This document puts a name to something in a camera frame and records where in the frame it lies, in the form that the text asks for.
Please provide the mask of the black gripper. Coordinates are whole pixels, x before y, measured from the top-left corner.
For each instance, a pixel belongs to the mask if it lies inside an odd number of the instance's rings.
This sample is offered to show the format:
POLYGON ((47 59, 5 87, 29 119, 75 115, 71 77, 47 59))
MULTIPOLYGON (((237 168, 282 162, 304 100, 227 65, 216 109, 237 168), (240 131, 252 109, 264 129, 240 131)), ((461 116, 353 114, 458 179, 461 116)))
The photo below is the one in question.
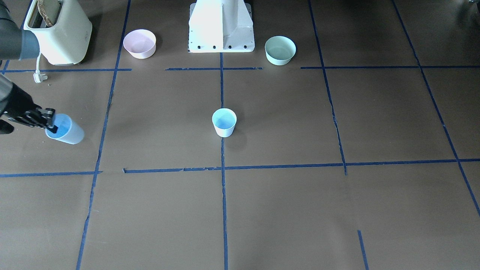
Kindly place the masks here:
POLYGON ((1 83, 1 115, 13 119, 14 122, 31 128, 43 128, 56 134, 58 127, 54 124, 55 109, 42 107, 34 103, 32 97, 14 83, 1 83), (36 111, 37 122, 27 117, 27 111, 36 111))

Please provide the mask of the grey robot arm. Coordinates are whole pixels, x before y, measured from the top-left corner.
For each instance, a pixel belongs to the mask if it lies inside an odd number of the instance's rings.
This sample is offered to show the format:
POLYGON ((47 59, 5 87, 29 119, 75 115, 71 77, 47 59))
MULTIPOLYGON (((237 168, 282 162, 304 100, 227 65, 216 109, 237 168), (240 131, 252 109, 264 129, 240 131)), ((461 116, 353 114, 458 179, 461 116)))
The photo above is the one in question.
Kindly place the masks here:
MULTIPOLYGON (((40 49, 37 38, 31 31, 17 27, 3 0, 0 2, 0 15, 1 60, 33 59, 39 56, 40 49)), ((43 109, 34 103, 27 92, 5 75, 1 75, 0 84, 0 114, 2 116, 4 115, 11 122, 57 133, 58 127, 53 123, 56 112, 54 109, 43 109)))

